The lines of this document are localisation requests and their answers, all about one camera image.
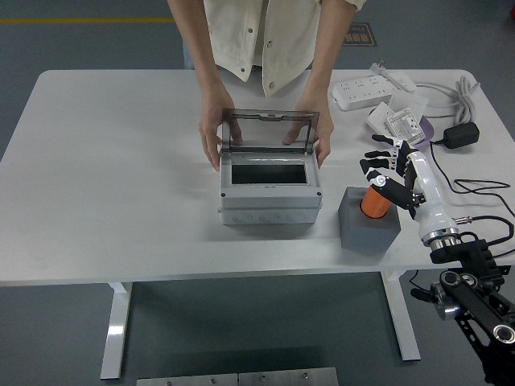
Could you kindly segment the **person's right hand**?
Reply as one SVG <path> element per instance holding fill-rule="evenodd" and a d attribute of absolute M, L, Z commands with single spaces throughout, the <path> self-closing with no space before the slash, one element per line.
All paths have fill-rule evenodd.
<path fill-rule="evenodd" d="M 215 171 L 220 170 L 218 146 L 222 143 L 217 130 L 222 124 L 224 110 L 233 108 L 233 99 L 225 88 L 207 90 L 201 93 L 200 120 L 198 125 L 200 140 L 204 154 Z"/>

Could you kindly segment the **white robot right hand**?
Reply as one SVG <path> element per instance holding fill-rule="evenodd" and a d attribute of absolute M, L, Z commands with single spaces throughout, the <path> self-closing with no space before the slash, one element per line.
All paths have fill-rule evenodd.
<path fill-rule="evenodd" d="M 366 153 L 360 160 L 372 190 L 410 213 L 425 246 L 438 240 L 455 243 L 459 229 L 444 211 L 443 195 L 426 156 L 400 138 L 375 133 L 372 139 L 389 145 L 386 150 Z"/>

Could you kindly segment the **person's left hand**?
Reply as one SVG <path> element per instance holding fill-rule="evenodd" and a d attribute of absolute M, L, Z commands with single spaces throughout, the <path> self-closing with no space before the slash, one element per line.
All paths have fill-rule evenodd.
<path fill-rule="evenodd" d="M 329 110 L 328 97 L 325 94 L 302 95 L 296 104 L 298 111 L 315 112 L 319 114 L 315 140 L 318 145 L 315 147 L 318 168 L 323 165 L 327 156 L 331 153 L 331 135 L 334 131 L 334 124 Z"/>

